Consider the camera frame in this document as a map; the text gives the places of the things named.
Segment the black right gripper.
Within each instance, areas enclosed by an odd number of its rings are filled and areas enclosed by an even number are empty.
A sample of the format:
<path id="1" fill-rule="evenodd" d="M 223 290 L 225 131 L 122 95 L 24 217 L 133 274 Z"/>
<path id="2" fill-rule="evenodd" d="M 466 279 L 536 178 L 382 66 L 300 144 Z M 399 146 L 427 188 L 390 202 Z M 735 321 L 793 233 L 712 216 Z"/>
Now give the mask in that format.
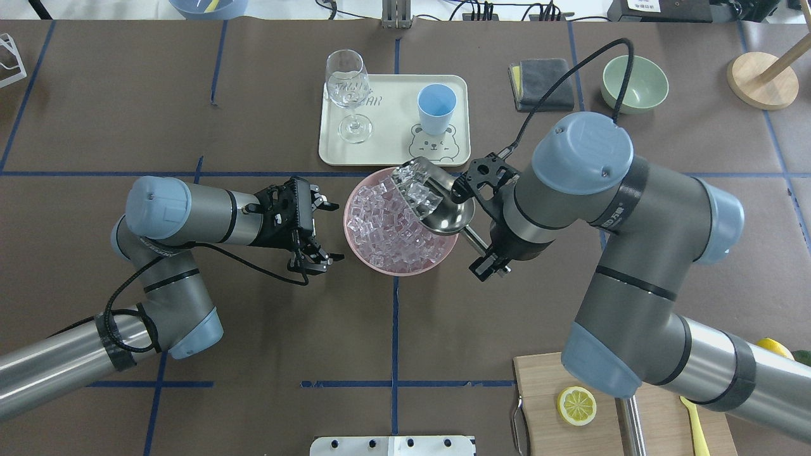
<path id="1" fill-rule="evenodd" d="M 498 154 L 489 154 L 471 162 L 468 170 L 455 179 L 450 189 L 450 198 L 455 204 L 463 204 L 471 198 L 490 216 L 503 217 L 503 201 L 499 193 L 509 184 L 514 184 L 520 173 Z M 510 273 L 510 259 L 497 252 L 485 253 L 475 260 L 469 271 L 480 282 L 486 282 L 493 274 L 504 277 Z"/>

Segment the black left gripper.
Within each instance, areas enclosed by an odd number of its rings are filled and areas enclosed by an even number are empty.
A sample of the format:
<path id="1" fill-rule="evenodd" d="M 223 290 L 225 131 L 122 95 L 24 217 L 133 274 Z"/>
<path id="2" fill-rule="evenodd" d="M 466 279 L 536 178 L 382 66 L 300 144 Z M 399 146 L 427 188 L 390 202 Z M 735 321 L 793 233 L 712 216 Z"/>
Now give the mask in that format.
<path id="1" fill-rule="evenodd" d="M 284 184 L 269 186 L 254 196 L 258 200 L 257 213 L 262 216 L 262 224 L 252 245 L 293 249 L 288 271 L 315 276 L 324 274 L 330 265 L 345 259 L 342 253 L 327 252 L 319 244 L 309 244 L 315 239 L 313 212 L 333 212 L 340 208 L 321 193 L 318 185 L 303 178 L 290 178 Z"/>

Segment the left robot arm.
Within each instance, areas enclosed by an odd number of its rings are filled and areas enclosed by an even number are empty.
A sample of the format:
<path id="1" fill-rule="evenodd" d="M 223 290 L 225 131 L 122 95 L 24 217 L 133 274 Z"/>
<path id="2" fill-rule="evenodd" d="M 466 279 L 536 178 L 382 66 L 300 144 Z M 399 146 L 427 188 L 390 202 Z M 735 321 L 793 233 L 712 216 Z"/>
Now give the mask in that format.
<path id="1" fill-rule="evenodd" d="M 17 417 L 59 396 L 132 369 L 167 352 L 176 360 L 221 340 L 220 318 L 206 289 L 193 248 L 224 252 L 226 244 L 290 252 L 290 272 L 307 285 L 341 254 L 316 240 L 314 213 L 335 211 L 318 185 L 293 177 L 255 194 L 144 176 L 134 182 L 111 245 L 133 264 L 144 302 L 113 308 L 2 357 L 1 416 Z"/>

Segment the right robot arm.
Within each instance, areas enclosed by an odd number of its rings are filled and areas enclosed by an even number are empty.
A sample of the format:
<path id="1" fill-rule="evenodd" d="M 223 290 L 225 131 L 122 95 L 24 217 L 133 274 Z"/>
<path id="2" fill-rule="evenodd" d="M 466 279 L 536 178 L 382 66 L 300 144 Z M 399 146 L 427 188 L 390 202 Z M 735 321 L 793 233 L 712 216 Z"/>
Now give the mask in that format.
<path id="1" fill-rule="evenodd" d="M 809 367 L 674 312 L 694 263 L 724 259 L 744 211 L 704 180 L 636 156 L 602 113 L 566 115 L 518 172 L 489 154 L 450 188 L 492 217 L 490 246 L 470 265 L 481 281 L 533 259 L 576 220 L 608 232 L 561 354 L 582 383 L 630 398 L 643 383 L 714 412 L 809 442 Z"/>

